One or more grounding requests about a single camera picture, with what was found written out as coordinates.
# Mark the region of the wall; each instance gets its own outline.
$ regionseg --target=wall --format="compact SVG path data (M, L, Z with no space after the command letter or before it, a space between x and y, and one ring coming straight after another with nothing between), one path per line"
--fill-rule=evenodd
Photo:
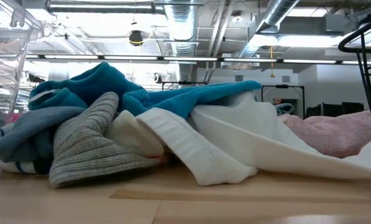
M306 89L306 107L356 102L369 108L358 66L313 65L302 71L298 80Z
M235 75L243 75L243 80L254 80L262 85L298 85L298 74L293 73L291 69L274 69L273 73L274 78L271 78L271 70L240 70L234 71L231 69L216 69L210 79L210 83L226 83L226 82L235 82ZM282 76L290 76L291 81L289 83L282 82ZM205 69L198 69L198 81L202 82L205 77ZM303 104L301 96L295 92L293 89L277 89L277 88L265 88L264 89L264 101L273 102L273 98L285 98L285 99L298 99L298 114L303 114ZM261 91L258 90L255 92L258 99L261 100Z

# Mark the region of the black metal frame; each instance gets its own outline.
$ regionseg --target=black metal frame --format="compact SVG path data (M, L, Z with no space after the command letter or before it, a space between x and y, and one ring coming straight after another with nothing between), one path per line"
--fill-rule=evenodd
M167 83L179 84L179 85L193 85L193 84L204 84L204 85L208 85L207 82L188 82L188 81L164 82L164 81L162 81L162 91L164 90L164 85L167 84Z
M273 87L273 88L300 88L302 89L302 101L303 101L303 119L306 118L306 104L304 101L304 86L290 86L290 85L262 85L261 86L261 101L264 102L264 93L263 90L265 87Z
M371 48L366 48L365 46L365 33L371 29L371 22L367 25L365 25L363 28L355 31L353 34L346 37L344 40L342 40L339 43L338 49L341 52L347 52L347 53L356 53L357 59L359 61L359 67L360 67L360 73L362 78L362 83L364 85L364 91L365 95L367 96L368 106L370 108L371 112L371 80L370 76L371 73L369 73L369 70L371 69L371 66L368 66L367 64L367 54L371 54ZM350 48L346 47L346 44L353 41L356 38L361 38L361 48Z

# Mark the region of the plastic container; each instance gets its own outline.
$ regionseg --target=plastic container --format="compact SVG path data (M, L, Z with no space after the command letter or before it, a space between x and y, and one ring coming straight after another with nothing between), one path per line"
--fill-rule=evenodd
M27 46L43 25L13 0L0 0L0 127L10 123Z

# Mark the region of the table surface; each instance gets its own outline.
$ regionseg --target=table surface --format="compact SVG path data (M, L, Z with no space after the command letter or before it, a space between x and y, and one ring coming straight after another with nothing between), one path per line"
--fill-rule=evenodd
M182 166L54 190L40 175L0 171L0 223L369 223L371 180L260 172L199 187Z

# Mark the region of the pink blanket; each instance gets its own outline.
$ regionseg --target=pink blanket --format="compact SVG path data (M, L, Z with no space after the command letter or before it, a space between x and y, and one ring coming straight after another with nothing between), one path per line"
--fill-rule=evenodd
M312 116L305 120L284 114L279 119L309 146L327 156L345 158L357 155L371 141L370 111L336 118Z

